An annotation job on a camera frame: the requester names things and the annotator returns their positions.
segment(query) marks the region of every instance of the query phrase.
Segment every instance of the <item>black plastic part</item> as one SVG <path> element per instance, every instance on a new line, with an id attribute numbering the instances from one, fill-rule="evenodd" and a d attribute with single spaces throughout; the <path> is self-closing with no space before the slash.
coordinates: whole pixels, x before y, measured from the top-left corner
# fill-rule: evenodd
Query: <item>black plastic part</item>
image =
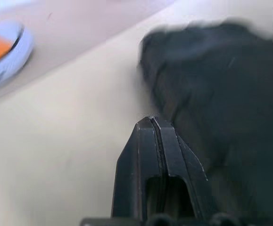
<path id="1" fill-rule="evenodd" d="M 156 215 L 147 222 L 137 221 L 130 218 L 111 219 L 84 219 L 81 226 L 208 226 L 209 224 L 197 219 L 172 220 L 164 214 Z"/>
<path id="2" fill-rule="evenodd" d="M 145 221 L 164 212 L 209 220 L 218 209 L 199 160 L 171 123 L 147 117 L 118 159 L 112 217 Z"/>

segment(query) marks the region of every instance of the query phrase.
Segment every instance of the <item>blurry black object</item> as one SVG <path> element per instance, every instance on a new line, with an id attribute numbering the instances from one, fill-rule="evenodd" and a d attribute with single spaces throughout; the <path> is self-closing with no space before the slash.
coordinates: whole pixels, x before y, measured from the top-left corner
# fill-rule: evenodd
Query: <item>blurry black object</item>
<path id="1" fill-rule="evenodd" d="M 195 154 L 171 123 L 147 117 L 117 161 L 111 218 L 86 218 L 81 226 L 273 225 L 217 212 Z"/>
<path id="2" fill-rule="evenodd" d="M 140 66 L 220 212 L 273 219 L 273 41 L 234 23 L 159 30 Z"/>

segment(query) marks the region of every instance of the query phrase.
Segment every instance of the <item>black fabric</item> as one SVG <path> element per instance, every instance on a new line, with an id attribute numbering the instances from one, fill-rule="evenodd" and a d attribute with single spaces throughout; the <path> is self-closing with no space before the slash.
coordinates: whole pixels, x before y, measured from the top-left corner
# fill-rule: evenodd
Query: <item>black fabric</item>
<path id="1" fill-rule="evenodd" d="M 140 65 L 222 211 L 273 218 L 273 41 L 231 23 L 155 31 Z"/>

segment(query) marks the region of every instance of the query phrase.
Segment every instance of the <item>light blue object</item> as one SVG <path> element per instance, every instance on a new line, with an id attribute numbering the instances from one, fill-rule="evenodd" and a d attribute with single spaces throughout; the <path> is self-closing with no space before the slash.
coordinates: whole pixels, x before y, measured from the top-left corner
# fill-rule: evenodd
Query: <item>light blue object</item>
<path id="1" fill-rule="evenodd" d="M 0 37 L 13 41 L 15 46 L 0 59 L 0 84 L 16 75 L 33 50 L 33 37 L 20 23 L 0 23 Z"/>

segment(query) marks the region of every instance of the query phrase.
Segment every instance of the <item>gray floor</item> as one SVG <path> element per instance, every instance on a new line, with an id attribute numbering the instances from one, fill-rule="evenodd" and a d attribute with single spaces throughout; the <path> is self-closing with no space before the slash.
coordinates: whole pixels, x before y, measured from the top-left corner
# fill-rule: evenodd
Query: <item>gray floor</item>
<path id="1" fill-rule="evenodd" d="M 13 81 L 0 89 L 0 97 L 173 2 L 175 0 L 40 0 L 0 12 L 0 21 L 22 22 L 32 31 L 36 42 L 30 61 Z"/>

